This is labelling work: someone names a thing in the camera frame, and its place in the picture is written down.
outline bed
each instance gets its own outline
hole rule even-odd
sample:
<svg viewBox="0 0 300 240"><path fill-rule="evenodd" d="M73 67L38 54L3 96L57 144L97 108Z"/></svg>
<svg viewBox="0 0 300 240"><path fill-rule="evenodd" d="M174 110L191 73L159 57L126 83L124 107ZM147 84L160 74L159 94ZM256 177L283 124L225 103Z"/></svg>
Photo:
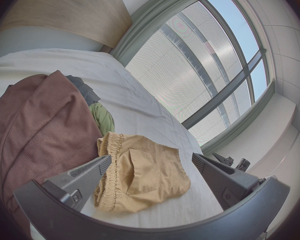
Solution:
<svg viewBox="0 0 300 240"><path fill-rule="evenodd" d="M91 197L83 210L92 218L129 227L163 228L185 225L222 212L208 185L191 162L202 154L196 139L115 58L107 53L38 49L0 58L0 96L7 86L34 75L60 70L81 77L112 114L115 131L139 134L159 144L179 149L182 166L191 180L181 197L170 198L137 213L108 213L94 208ZM31 227L36 238L36 231Z"/></svg>

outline shorts pocket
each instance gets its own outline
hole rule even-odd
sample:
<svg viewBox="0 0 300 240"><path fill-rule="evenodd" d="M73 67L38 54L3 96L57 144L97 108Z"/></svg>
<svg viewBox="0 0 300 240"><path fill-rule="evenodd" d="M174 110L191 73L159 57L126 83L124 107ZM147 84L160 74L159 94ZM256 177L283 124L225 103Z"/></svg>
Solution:
<svg viewBox="0 0 300 240"><path fill-rule="evenodd" d="M133 164L133 180L128 188L127 195L141 194L157 188L156 164L150 153L141 150L129 149Z"/></svg>

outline pile of clothes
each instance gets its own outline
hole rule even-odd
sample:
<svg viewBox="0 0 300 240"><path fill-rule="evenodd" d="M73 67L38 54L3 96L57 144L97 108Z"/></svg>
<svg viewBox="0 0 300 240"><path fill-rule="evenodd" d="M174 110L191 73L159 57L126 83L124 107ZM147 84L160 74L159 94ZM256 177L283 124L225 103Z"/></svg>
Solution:
<svg viewBox="0 0 300 240"><path fill-rule="evenodd" d="M79 77L33 75L0 97L0 200L28 235L13 191L104 155L112 163L94 191L97 209L136 212L190 188L178 150L115 133L111 114Z"/></svg>

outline window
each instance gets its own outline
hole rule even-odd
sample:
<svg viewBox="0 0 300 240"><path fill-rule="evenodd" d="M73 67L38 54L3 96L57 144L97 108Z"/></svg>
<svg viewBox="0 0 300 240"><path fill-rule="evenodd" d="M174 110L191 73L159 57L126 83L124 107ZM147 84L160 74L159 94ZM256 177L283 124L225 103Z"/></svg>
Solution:
<svg viewBox="0 0 300 240"><path fill-rule="evenodd" d="M126 69L203 145L266 89L264 52L232 0L200 0L163 24Z"/></svg>

